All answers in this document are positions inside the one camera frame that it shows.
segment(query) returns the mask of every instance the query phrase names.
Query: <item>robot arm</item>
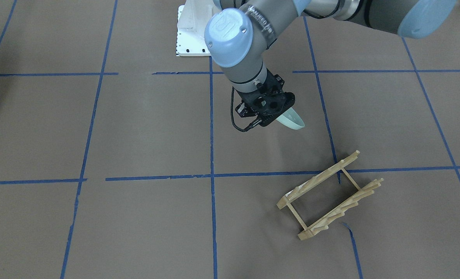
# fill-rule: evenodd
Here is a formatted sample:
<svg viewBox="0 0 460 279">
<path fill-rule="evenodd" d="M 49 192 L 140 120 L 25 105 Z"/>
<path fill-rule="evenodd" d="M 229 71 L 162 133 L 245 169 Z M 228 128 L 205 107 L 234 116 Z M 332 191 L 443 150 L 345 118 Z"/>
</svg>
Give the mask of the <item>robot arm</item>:
<svg viewBox="0 0 460 279">
<path fill-rule="evenodd" d="M 455 2 L 214 0 L 223 11 L 208 22 L 204 39 L 214 62 L 221 67 L 242 99 L 235 111 L 241 117 L 256 117 L 246 129 L 239 129 L 246 132 L 257 125 L 269 125 L 285 112 L 294 113 L 291 108 L 295 102 L 294 94 L 283 90 L 285 82 L 267 69 L 262 53 L 303 12 L 314 18 L 334 17 L 402 37 L 422 38 L 443 23 Z"/>
</svg>

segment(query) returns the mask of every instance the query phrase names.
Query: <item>blue joint cap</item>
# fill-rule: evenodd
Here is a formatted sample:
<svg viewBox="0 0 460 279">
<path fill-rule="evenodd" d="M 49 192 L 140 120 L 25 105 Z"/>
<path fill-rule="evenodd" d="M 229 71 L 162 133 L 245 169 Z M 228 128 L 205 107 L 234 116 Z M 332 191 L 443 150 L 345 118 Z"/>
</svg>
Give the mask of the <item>blue joint cap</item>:
<svg viewBox="0 0 460 279">
<path fill-rule="evenodd" d="M 221 1 L 220 1 L 220 0 L 213 0 L 213 2 L 214 2 L 214 5 L 215 5 L 216 7 L 218 7 L 218 9 L 222 10 L 222 8 L 221 8 Z"/>
<path fill-rule="evenodd" d="M 397 34 L 421 39 L 437 30 L 449 16 L 457 0 L 419 0 L 404 17 Z"/>
<path fill-rule="evenodd" d="M 306 7 L 311 3 L 311 0 L 294 0 L 294 5 L 296 5 L 297 16 L 301 16 Z"/>
<path fill-rule="evenodd" d="M 249 17 L 235 8 L 215 14 L 206 25 L 204 41 L 216 64 L 229 68 L 239 64 L 249 52 L 253 29 Z"/>
</svg>

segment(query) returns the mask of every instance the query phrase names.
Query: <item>black cable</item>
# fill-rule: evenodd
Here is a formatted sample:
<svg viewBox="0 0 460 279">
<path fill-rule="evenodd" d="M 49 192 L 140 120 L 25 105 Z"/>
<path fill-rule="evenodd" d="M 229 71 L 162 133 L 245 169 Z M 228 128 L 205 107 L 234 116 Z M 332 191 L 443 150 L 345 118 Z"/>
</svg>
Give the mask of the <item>black cable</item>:
<svg viewBox="0 0 460 279">
<path fill-rule="evenodd" d="M 245 133 L 247 131 L 249 131 L 250 129 L 258 126 L 259 123 L 261 123 L 261 119 L 259 118 L 256 118 L 253 122 L 251 122 L 245 129 L 242 129 L 240 128 L 239 126 L 237 126 L 237 124 L 235 124 L 235 120 L 233 118 L 233 95 L 235 93 L 235 87 L 232 87 L 232 97 L 230 99 L 230 119 L 232 119 L 232 125 L 235 129 Z"/>
<path fill-rule="evenodd" d="M 355 18 L 355 17 L 358 15 L 358 13 L 359 13 L 359 11 L 361 10 L 361 8 L 363 7 L 363 4 L 364 4 L 363 2 L 364 2 L 364 1 L 365 1 L 365 0 L 360 0 L 360 1 L 359 1 L 359 4 L 358 4 L 358 8 L 357 8 L 356 11 L 354 12 L 354 14 L 352 14 L 352 16 L 350 16 L 348 19 L 345 19 L 344 21 L 351 21 L 351 19 Z"/>
<path fill-rule="evenodd" d="M 365 23 L 366 23 L 366 26 L 368 26 L 370 28 L 373 28 L 372 24 L 370 23 L 370 10 L 371 10 L 371 7 L 372 7 L 372 2 L 373 2 L 373 0 L 367 0 L 366 1 L 366 6 L 365 6 Z"/>
<path fill-rule="evenodd" d="M 245 3 L 246 3 L 246 0 L 242 0 L 242 2 L 240 3 L 240 5 L 242 6 L 242 5 L 244 5 Z M 237 2 L 236 2 L 236 0 L 233 0 L 233 7 L 234 7 L 234 8 L 237 8 Z"/>
<path fill-rule="evenodd" d="M 331 12 L 329 15 L 313 15 L 313 14 L 311 14 L 310 12 L 308 12 L 306 10 L 304 10 L 304 13 L 307 14 L 308 16 L 312 17 L 312 18 L 324 19 L 324 18 L 333 16 L 333 14 L 335 14 L 339 9 L 340 9 L 340 0 L 337 2 L 337 6 L 333 10 L 333 12 Z"/>
</svg>

